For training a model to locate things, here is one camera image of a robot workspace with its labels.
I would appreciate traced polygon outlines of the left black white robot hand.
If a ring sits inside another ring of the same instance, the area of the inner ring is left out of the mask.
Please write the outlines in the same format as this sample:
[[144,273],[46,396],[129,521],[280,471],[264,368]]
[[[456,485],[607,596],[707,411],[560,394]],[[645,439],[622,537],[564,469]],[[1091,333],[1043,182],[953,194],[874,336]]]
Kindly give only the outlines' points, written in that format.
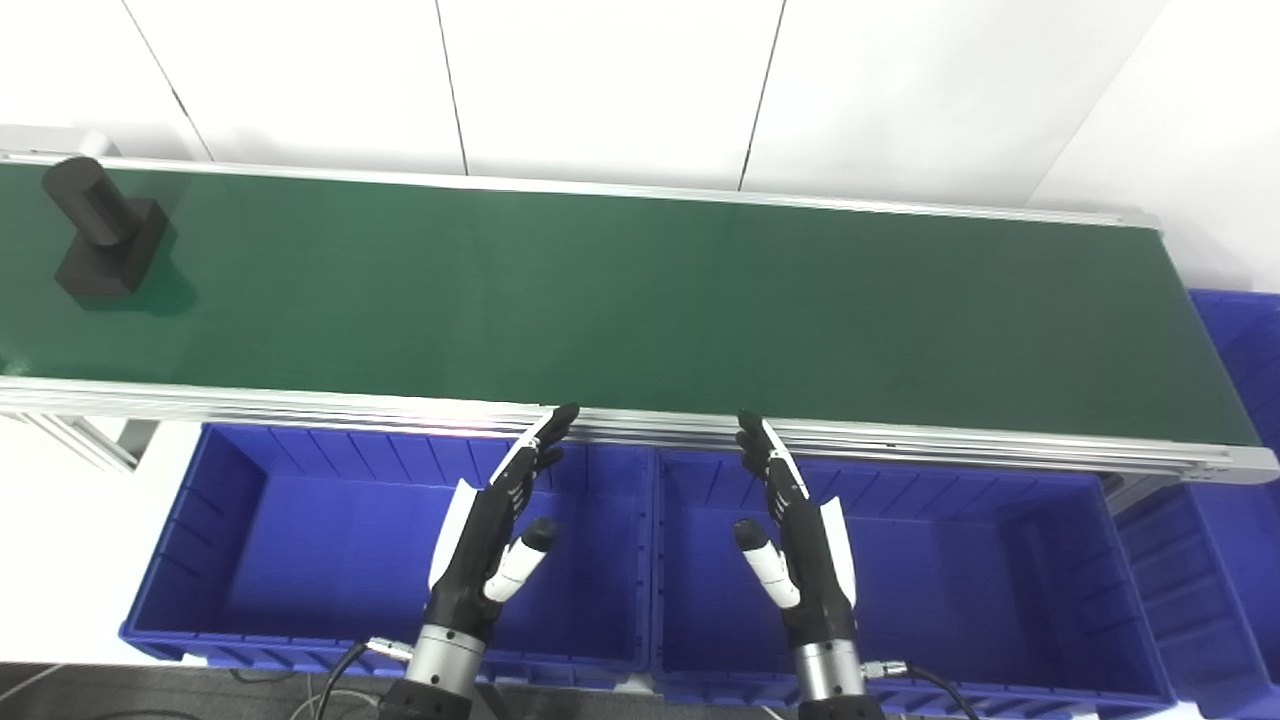
[[579,414],[577,404],[556,407],[512,443],[484,488],[457,484],[431,557],[425,625],[489,642],[506,602],[558,541],[549,518],[532,519],[520,534],[515,524],[538,474],[562,459],[559,443]]

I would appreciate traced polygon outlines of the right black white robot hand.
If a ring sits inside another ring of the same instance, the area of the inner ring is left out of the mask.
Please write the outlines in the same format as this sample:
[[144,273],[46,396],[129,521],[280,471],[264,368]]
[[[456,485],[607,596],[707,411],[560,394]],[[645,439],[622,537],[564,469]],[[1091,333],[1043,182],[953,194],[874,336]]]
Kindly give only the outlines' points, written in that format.
[[741,464],[764,487],[781,544],[758,520],[742,518],[733,523],[736,546],[780,609],[791,647],[854,642],[856,582],[841,511],[835,501],[812,498],[794,456],[763,416],[742,410],[737,419]]

